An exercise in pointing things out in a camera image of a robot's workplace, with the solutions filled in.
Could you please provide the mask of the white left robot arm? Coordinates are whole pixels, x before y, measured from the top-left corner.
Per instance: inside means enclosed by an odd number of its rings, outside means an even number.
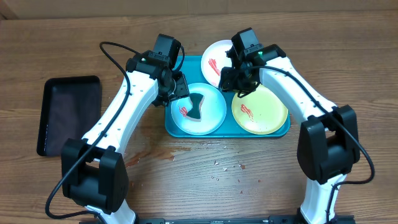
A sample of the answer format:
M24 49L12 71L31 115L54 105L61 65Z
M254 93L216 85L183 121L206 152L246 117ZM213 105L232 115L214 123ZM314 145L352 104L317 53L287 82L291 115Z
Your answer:
M150 105L166 106L188 96L182 62L175 50L148 50L122 69L124 80L99 121L81 139L62 149L63 195L99 223L135 223L126 195L129 177L123 155L140 118Z

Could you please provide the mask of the light blue plate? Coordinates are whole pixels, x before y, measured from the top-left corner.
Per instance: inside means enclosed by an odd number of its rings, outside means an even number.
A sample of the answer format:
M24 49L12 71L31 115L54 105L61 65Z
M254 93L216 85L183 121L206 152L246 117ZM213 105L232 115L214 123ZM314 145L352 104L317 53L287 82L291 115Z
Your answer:
M188 85L191 93L200 93L205 99L201 106L201 121L195 122L186 118L192 104L189 96L172 102L172 119L182 131L194 136L212 133L218 129L226 117L226 100L221 92L206 83L192 83Z

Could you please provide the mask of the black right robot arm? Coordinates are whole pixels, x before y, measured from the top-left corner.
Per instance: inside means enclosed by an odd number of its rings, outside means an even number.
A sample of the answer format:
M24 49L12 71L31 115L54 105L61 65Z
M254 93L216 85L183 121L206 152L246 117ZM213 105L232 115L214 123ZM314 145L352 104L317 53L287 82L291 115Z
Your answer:
M297 160L307 176L305 198L288 223L354 223L352 216L335 213L338 192L360 159L357 117L321 96L296 71L277 45L230 44L225 52L230 66L221 70L219 87L248 97L268 88L292 113L300 126Z

